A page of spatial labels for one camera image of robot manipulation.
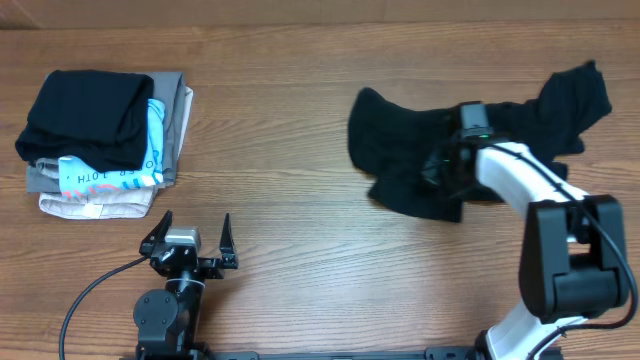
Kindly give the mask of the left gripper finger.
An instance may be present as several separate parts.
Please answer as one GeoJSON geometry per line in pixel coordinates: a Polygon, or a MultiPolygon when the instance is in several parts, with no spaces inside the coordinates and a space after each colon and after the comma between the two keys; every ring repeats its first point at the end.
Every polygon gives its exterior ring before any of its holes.
{"type": "Polygon", "coordinates": [[[164,238],[171,227],[172,220],[173,212],[171,210],[167,210],[158,224],[141,241],[139,247],[140,255],[151,255],[155,247],[164,242],[164,238]]]}
{"type": "Polygon", "coordinates": [[[236,254],[236,248],[232,236],[231,219],[229,213],[225,215],[219,242],[219,251],[221,253],[221,267],[223,269],[239,268],[239,260],[236,254]]]}

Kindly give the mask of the black t-shirt with logo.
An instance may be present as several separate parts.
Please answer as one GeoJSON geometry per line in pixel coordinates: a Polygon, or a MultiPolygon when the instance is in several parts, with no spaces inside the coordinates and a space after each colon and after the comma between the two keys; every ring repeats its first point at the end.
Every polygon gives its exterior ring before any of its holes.
{"type": "MultiPolygon", "coordinates": [[[[589,61],[553,74],[539,95],[523,103],[489,103],[489,125],[531,153],[562,179],[564,155],[585,150],[581,134],[612,111],[606,84],[589,61]]],[[[375,177],[369,196],[404,215],[458,223],[463,204],[497,202],[492,190],[477,186],[459,195],[445,190],[440,173],[446,146],[455,131],[457,107],[414,111],[362,89],[348,121],[348,151],[353,165],[375,177]]]]}

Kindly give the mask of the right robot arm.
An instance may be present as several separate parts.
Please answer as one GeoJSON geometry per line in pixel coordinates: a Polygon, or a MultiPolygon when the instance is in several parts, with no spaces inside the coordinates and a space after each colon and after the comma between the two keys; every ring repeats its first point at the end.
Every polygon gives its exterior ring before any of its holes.
{"type": "Polygon", "coordinates": [[[500,137],[458,138],[446,148],[445,182],[460,193],[491,189],[525,221],[520,301],[462,359],[558,359],[552,343],[577,330],[631,322],[639,291],[626,257],[623,214],[610,195],[590,195],[558,177],[529,148],[500,137]]]}

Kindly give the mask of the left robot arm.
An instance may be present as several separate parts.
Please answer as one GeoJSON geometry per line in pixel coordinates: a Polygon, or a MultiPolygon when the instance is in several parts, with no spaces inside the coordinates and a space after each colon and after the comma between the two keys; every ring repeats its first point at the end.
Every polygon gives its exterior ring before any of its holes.
{"type": "Polygon", "coordinates": [[[139,253],[165,279],[165,285],[144,293],[134,306],[135,357],[211,359],[208,344],[198,342],[196,334],[206,282],[222,279],[227,270],[239,267],[230,216],[224,218],[218,258],[200,256],[199,230],[174,226],[172,218],[166,212],[140,244],[139,253]]]}

